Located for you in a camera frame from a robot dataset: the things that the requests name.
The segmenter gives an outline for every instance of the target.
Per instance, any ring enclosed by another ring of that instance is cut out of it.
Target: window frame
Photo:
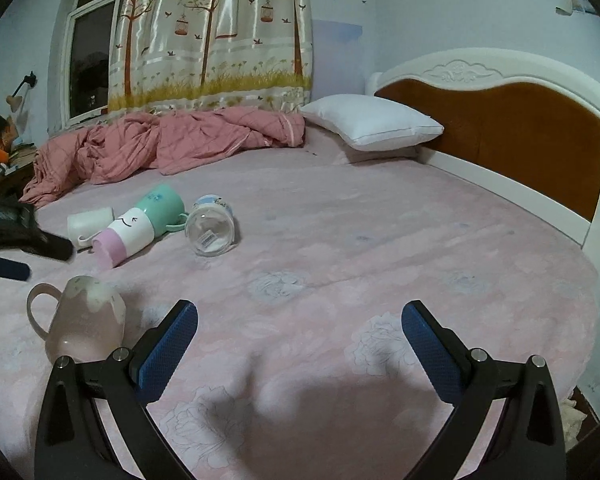
[[[120,13],[120,4],[122,0],[92,0],[81,7],[77,7],[79,0],[74,0],[72,5],[72,11],[66,17],[66,25],[64,28],[64,40],[62,42],[62,51],[60,55],[60,120],[63,128],[74,126],[88,119],[99,117],[103,113],[102,111],[107,106],[94,108],[81,115],[71,117],[71,106],[70,106],[70,76],[71,76],[71,50],[74,42],[74,31],[75,22],[78,18],[93,12],[94,10],[114,4],[113,16],[111,19],[111,32],[109,35],[109,59],[112,59],[114,54],[114,44],[116,42],[116,31],[118,28],[118,15]]]

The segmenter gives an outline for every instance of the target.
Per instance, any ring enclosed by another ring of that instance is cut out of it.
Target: white mug
[[[113,209],[110,207],[69,215],[66,219],[69,240],[77,249],[91,247],[94,236],[112,221]]]
[[[31,303],[40,294],[58,300],[48,332],[33,317]],[[76,276],[64,291],[39,283],[27,297],[27,317],[33,330],[45,341],[46,356],[53,363],[61,355],[79,362],[101,361],[122,345],[126,307],[109,285],[91,276]]]

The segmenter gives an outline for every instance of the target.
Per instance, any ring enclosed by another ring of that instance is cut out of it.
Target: bed headboard
[[[600,202],[600,83],[553,59],[462,48],[368,81],[445,133],[421,160],[528,209],[583,244]]]

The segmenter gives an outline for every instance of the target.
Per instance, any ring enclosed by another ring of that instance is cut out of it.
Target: tree pattern curtain
[[[256,105],[295,111],[309,99],[309,0],[121,0],[109,112]]]

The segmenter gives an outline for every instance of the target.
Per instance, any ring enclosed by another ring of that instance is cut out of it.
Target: paper on wall
[[[597,14],[589,0],[563,0],[560,5],[555,7],[555,12],[563,16],[571,16],[574,12]]]

